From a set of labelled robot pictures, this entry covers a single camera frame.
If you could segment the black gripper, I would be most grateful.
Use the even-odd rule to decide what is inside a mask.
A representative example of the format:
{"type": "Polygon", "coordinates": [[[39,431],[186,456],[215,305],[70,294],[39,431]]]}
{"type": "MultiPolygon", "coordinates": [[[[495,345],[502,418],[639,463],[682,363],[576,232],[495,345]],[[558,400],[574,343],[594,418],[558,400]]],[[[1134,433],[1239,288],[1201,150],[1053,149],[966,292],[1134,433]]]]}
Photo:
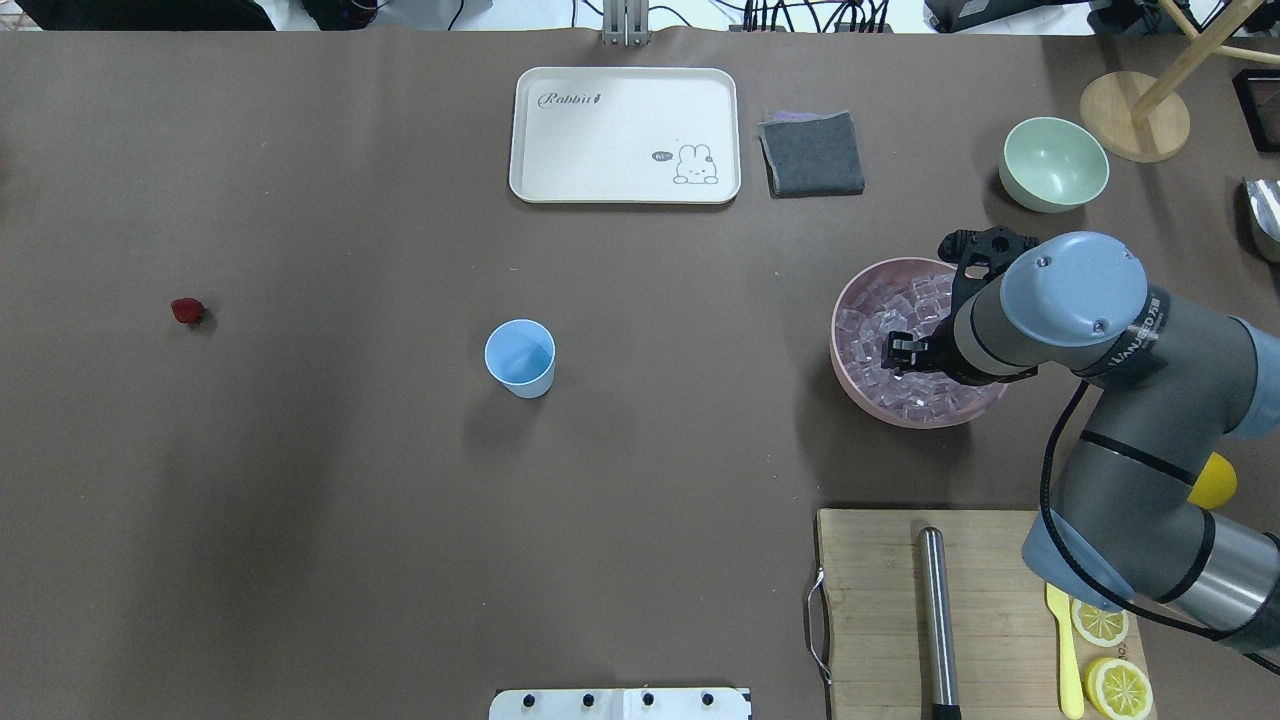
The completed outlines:
{"type": "Polygon", "coordinates": [[[940,372],[965,386],[1034,377],[1036,366],[1015,364],[997,354],[991,342],[1020,341],[1002,310],[998,281],[1015,260],[1039,245],[1037,237],[1004,225],[947,234],[940,243],[940,259],[956,266],[950,315],[924,340],[909,332],[888,332],[882,346],[882,368],[895,375],[940,372]]]}

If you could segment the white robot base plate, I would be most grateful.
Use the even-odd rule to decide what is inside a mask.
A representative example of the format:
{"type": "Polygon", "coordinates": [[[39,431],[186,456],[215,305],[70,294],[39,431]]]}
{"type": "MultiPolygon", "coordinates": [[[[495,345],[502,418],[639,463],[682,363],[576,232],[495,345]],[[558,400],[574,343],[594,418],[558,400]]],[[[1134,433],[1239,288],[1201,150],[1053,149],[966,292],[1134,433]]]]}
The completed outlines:
{"type": "Polygon", "coordinates": [[[732,687],[508,689],[489,719],[751,719],[750,692],[732,687]]]}

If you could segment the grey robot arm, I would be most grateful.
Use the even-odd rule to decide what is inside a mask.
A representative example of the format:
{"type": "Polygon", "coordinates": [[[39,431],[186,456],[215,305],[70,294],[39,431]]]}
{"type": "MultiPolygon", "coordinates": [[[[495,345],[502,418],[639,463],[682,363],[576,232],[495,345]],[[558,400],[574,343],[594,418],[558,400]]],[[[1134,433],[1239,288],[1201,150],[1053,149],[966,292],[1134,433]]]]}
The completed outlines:
{"type": "Polygon", "coordinates": [[[1277,340],[1148,281],[1121,241],[955,231],[950,314],[920,338],[893,331],[883,364],[965,386],[1044,364],[1100,397],[1064,465],[1046,445],[1028,568],[1070,596],[1203,637],[1277,670],[1277,537],[1190,501],[1222,438],[1277,428],[1277,340]]]}

